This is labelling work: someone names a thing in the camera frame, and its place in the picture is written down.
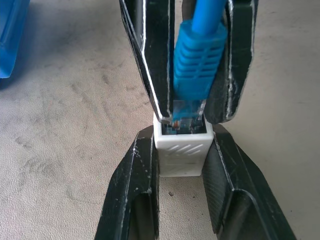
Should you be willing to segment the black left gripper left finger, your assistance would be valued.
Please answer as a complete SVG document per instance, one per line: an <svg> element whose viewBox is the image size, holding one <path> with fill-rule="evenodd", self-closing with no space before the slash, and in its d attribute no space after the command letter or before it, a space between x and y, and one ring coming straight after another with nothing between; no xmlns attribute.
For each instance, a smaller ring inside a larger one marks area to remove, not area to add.
<svg viewBox="0 0 320 240"><path fill-rule="evenodd" d="M96 240L157 240L159 164L154 128L140 130L112 174Z"/></svg>

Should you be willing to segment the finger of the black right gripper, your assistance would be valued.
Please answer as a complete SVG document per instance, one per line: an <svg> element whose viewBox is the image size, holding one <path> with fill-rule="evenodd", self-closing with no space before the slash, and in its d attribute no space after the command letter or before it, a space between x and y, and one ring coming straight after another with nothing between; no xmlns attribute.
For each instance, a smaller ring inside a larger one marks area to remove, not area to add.
<svg viewBox="0 0 320 240"><path fill-rule="evenodd" d="M230 121L240 105L254 57L257 0L228 0L222 23L227 40L205 105L205 118L213 124Z"/></svg>
<svg viewBox="0 0 320 240"><path fill-rule="evenodd" d="M175 1L121 0L121 18L140 77L160 123L173 120Z"/></svg>

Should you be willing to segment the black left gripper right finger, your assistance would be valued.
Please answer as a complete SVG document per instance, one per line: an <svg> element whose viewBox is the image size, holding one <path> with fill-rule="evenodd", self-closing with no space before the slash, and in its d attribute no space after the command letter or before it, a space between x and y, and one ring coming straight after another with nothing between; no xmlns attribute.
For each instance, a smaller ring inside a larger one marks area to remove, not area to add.
<svg viewBox="0 0 320 240"><path fill-rule="evenodd" d="M221 125L202 169L212 230L219 240L294 240L263 173Z"/></svg>

